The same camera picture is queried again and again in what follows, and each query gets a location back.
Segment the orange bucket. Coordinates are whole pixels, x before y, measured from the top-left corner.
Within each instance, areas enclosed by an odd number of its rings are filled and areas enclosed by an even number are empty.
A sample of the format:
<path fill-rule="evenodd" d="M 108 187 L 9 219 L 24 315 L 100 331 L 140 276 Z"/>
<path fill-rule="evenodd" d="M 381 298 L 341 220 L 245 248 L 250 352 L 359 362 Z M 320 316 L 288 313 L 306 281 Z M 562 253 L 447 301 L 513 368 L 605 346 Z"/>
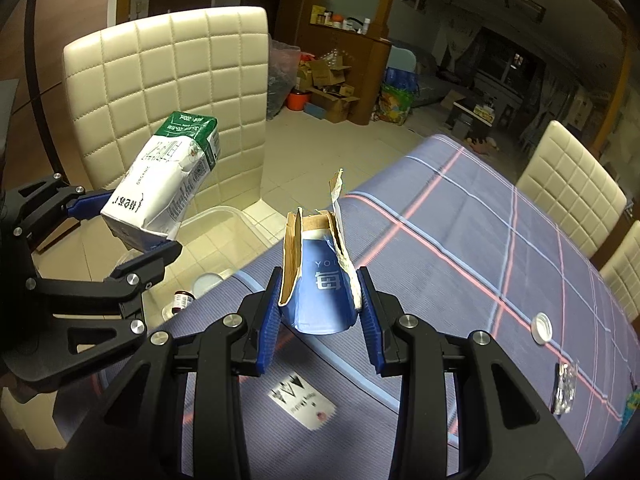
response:
<path fill-rule="evenodd" d="M 309 92 L 292 91 L 286 98 L 286 107 L 293 112 L 301 112 L 309 100 Z"/>

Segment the wooden cabinet divider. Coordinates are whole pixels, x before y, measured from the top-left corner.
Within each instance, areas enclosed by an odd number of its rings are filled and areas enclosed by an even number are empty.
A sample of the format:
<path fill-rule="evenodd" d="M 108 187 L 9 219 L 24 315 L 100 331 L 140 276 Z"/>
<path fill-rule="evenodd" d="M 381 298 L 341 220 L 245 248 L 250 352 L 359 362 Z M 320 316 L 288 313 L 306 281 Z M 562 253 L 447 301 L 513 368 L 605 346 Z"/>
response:
<path fill-rule="evenodd" d="M 346 84 L 355 89 L 359 101 L 349 112 L 348 120 L 366 126 L 378 98 L 378 90 L 385 72 L 390 47 L 387 27 L 373 21 L 365 35 L 356 32 L 311 24 L 312 5 L 306 4 L 300 14 L 296 44 L 311 54 L 326 54 L 336 49 L 349 66 Z"/>

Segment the clear plastic bin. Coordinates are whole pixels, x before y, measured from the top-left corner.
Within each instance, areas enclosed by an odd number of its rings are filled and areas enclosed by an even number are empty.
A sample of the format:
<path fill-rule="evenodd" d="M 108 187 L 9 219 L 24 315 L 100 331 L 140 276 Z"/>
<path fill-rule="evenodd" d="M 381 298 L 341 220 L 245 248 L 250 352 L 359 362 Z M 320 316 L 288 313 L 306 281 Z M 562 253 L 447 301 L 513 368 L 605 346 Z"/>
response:
<path fill-rule="evenodd" d="M 244 210 L 216 206 L 183 221 L 177 236 L 180 256 L 165 269 L 163 281 L 143 294 L 149 326 L 172 317 L 179 290 L 201 297 L 276 244 L 283 221 L 282 214 L 263 200 Z"/>

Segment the white bottle cap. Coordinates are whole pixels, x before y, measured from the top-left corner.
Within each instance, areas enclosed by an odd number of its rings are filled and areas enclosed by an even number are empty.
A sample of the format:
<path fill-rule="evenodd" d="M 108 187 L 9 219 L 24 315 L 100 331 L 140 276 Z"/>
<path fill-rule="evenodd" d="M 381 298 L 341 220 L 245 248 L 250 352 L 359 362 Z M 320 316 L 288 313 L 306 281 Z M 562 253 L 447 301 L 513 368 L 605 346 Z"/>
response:
<path fill-rule="evenodd" d="M 530 323 L 530 333 L 538 346 L 543 347 L 552 341 L 553 327 L 548 315 L 544 312 L 535 314 Z"/>

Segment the green white milk carton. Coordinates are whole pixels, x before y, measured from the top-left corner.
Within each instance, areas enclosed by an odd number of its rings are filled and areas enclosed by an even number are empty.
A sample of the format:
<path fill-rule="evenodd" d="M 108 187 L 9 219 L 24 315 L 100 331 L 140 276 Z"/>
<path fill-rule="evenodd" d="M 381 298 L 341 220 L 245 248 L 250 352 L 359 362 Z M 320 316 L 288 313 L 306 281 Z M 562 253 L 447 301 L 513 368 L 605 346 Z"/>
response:
<path fill-rule="evenodd" d="M 215 117 L 171 113 L 116 186 L 102 218 L 114 236 L 138 252 L 174 240 L 218 157 Z"/>

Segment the grey plastic bag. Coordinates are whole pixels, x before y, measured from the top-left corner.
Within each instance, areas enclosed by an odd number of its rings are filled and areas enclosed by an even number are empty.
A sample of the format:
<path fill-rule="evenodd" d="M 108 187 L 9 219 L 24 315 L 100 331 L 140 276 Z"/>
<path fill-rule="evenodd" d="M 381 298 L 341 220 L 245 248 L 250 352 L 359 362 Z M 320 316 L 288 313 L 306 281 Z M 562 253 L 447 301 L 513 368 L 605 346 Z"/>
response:
<path fill-rule="evenodd" d="M 268 120 L 273 120 L 280 113 L 288 95 L 296 85 L 301 53 L 299 47 L 269 38 Z"/>

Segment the purple plaid tablecloth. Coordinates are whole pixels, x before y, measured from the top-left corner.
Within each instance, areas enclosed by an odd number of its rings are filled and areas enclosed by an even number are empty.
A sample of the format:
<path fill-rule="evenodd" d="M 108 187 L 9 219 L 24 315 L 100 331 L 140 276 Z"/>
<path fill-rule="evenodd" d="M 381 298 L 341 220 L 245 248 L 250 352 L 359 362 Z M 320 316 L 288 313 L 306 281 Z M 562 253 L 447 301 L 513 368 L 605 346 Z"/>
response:
<path fill-rule="evenodd" d="M 496 170 L 433 136 L 341 202 L 347 246 L 375 287 L 440 332 L 494 336 L 544 402 L 554 370 L 577 361 L 572 410 L 560 425 L 586 468 L 612 448 L 639 380 L 639 341 L 612 292 L 560 228 Z M 550 318 L 541 347 L 530 323 Z M 336 406 L 308 430 L 271 400 L 288 374 Z M 369 361 L 359 326 L 332 336 L 281 330 L 265 375 L 240 382 L 256 479 L 384 479 L 390 472 L 400 379 Z"/>

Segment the green patterned mat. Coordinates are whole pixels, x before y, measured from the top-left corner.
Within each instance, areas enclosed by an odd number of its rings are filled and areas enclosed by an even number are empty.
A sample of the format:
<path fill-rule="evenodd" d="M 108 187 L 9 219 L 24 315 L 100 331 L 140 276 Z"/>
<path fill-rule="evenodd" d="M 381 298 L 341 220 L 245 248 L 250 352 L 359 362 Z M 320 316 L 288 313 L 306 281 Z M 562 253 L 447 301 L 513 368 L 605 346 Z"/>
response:
<path fill-rule="evenodd" d="M 624 429 L 629 424 L 631 417 L 634 416 L 634 413 L 638 410 L 640 405 L 640 389 L 635 388 L 633 392 L 629 393 L 626 397 L 623 418 L 620 422 L 620 434 L 624 431 Z"/>

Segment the colourful shopping bag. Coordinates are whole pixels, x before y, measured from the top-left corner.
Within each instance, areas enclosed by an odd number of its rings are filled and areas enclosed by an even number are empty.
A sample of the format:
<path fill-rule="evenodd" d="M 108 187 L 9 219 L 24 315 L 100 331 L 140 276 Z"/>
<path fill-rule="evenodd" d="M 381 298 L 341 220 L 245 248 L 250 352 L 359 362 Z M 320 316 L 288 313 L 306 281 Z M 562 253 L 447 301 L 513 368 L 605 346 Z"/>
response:
<path fill-rule="evenodd" d="M 415 73 L 387 67 L 375 104 L 374 119 L 403 125 L 418 94 L 418 76 Z"/>

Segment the silver foil wrapper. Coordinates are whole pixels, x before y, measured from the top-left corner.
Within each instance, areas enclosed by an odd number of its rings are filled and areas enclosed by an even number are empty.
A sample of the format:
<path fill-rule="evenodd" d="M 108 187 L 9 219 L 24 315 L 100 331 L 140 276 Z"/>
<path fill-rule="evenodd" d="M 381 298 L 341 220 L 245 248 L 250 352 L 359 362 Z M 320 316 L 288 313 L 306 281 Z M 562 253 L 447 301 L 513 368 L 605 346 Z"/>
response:
<path fill-rule="evenodd" d="M 568 414 L 575 401 L 579 364 L 577 361 L 562 362 L 555 367 L 551 413 L 556 417 Z"/>

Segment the white tablecloth label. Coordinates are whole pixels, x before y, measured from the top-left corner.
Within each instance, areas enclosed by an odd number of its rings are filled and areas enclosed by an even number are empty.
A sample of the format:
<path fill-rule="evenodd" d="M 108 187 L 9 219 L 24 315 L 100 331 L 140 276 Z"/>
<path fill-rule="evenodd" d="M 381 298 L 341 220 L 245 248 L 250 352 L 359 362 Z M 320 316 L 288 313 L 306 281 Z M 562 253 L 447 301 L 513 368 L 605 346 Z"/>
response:
<path fill-rule="evenodd" d="M 297 373 L 288 374 L 269 391 L 271 400 L 306 429 L 321 429 L 335 414 L 336 406 Z"/>

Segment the cream quilted chair near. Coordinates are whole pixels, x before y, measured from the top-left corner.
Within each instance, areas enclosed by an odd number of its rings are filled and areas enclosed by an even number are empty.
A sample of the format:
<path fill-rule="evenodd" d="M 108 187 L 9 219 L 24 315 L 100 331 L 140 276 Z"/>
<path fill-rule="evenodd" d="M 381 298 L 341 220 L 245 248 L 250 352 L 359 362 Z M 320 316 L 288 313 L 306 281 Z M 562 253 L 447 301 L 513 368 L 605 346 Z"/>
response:
<path fill-rule="evenodd" d="M 220 154 L 186 211 L 258 202 L 266 143 L 269 32 L 259 6 L 142 18 L 63 50 L 79 156 L 93 188 L 114 188 L 173 112 L 218 120 Z"/>

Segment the torn blue paper cup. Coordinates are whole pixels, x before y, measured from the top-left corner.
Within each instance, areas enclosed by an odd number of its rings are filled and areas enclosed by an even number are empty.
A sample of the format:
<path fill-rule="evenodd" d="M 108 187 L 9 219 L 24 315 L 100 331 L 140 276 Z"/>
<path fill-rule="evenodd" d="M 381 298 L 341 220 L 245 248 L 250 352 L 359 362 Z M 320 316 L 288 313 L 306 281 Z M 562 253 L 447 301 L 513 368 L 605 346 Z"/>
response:
<path fill-rule="evenodd" d="M 301 334 L 334 335 L 351 328 L 362 291 L 348 253 L 340 197 L 343 173 L 329 182 L 331 207 L 286 216 L 278 306 L 283 321 Z"/>

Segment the dark coffee table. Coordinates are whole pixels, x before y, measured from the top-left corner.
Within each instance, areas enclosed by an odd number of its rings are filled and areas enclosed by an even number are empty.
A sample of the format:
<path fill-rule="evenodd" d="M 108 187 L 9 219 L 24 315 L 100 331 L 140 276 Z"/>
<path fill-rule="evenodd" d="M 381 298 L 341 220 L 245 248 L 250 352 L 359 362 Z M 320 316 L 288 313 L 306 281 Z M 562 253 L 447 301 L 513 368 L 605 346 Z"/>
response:
<path fill-rule="evenodd" d="M 452 103 L 446 124 L 455 138 L 480 142 L 487 140 L 495 120 L 495 112 L 491 107 L 478 104 L 471 98 L 463 98 Z"/>

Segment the cardboard boxes pile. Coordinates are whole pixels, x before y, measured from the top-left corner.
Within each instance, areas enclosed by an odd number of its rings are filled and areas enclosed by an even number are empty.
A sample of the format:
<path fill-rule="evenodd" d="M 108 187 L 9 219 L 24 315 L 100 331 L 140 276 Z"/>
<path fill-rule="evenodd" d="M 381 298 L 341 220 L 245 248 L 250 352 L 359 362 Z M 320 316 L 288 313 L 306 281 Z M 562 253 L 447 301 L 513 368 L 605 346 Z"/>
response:
<path fill-rule="evenodd" d="M 296 91 L 306 99 L 303 111 L 332 124 L 344 122 L 359 101 L 355 88 L 346 81 L 349 71 L 337 49 L 320 56 L 303 53 L 296 77 Z"/>

